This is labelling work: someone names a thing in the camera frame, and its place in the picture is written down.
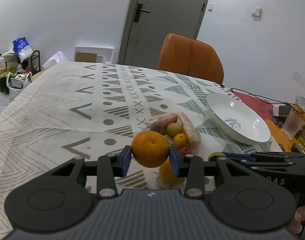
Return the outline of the right hand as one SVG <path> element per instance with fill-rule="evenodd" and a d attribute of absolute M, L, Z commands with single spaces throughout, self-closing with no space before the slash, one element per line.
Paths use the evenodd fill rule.
<path fill-rule="evenodd" d="M 304 221 L 305 221 L 305 205 L 299 207 L 296 210 L 295 215 L 288 226 L 288 229 L 292 233 L 297 235 L 302 231 L 301 222 L 304 222 Z"/>

